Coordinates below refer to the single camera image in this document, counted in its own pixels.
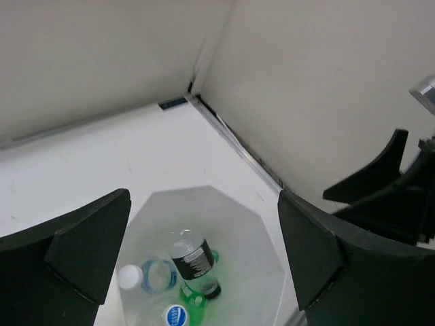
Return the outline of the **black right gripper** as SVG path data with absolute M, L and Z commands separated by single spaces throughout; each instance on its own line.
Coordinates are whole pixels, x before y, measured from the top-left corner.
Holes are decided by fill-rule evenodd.
M 402 172 L 408 131 L 395 129 L 369 164 L 323 192 L 345 203 L 335 217 L 408 245 L 434 239 L 434 140 L 419 141 L 419 153 Z

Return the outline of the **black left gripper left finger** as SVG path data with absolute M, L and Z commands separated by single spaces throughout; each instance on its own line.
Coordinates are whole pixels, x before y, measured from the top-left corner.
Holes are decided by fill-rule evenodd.
M 1 238 L 2 325 L 93 325 L 105 303 L 131 211 L 117 189 Z

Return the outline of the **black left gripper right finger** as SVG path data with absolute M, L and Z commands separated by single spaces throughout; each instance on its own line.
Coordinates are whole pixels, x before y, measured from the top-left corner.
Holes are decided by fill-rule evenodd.
M 298 307 L 309 325 L 433 325 L 434 252 L 278 199 Z

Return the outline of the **blue label bottle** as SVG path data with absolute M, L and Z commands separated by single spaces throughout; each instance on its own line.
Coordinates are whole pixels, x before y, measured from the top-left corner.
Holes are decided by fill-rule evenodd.
M 151 257 L 141 266 L 129 264 L 118 271 L 118 285 L 125 291 L 142 289 L 157 295 L 169 291 L 177 284 L 177 270 L 166 259 Z

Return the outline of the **black label small bottle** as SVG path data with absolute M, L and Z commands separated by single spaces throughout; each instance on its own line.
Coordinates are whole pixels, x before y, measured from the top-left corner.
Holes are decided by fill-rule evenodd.
M 175 231 L 169 252 L 184 282 L 199 288 L 208 300 L 214 300 L 221 294 L 215 258 L 201 232 L 195 229 Z

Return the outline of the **green plastic bottle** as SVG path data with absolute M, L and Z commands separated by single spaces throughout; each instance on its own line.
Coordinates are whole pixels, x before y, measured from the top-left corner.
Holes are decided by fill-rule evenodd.
M 179 289 L 179 298 L 187 308 L 190 325 L 201 325 L 205 319 L 205 312 L 209 300 L 205 294 L 193 285 L 183 282 Z

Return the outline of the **clear unlabelled plastic bottle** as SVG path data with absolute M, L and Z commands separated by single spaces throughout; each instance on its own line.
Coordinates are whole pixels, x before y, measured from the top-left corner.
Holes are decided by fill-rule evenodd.
M 155 305 L 142 312 L 136 325 L 186 326 L 190 324 L 187 309 L 181 304 Z

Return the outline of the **white translucent plastic bin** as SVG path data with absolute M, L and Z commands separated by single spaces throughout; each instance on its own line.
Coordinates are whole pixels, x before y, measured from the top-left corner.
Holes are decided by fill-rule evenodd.
M 271 237 L 259 214 L 211 186 L 153 193 L 127 226 L 117 279 L 120 268 L 141 266 L 151 257 L 175 266 L 169 249 L 173 233 L 184 229 L 198 230 L 206 238 L 222 288 L 216 299 L 209 300 L 201 325 L 275 325 L 285 270 Z M 157 295 L 120 288 L 126 323 L 136 325 L 139 315 L 155 305 L 184 306 L 179 298 L 183 282 L 177 270 L 174 288 Z

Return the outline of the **aluminium table edge rail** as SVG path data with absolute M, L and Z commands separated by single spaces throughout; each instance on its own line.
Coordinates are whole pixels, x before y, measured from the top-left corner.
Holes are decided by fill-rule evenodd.
M 237 152 L 237 154 L 260 176 L 268 186 L 280 192 L 289 187 L 284 181 L 273 172 L 265 161 L 255 153 L 251 147 L 243 141 L 227 125 L 227 123 L 202 99 L 200 95 L 187 94 L 186 99 L 192 104 L 204 118 L 218 131 L 226 142 Z

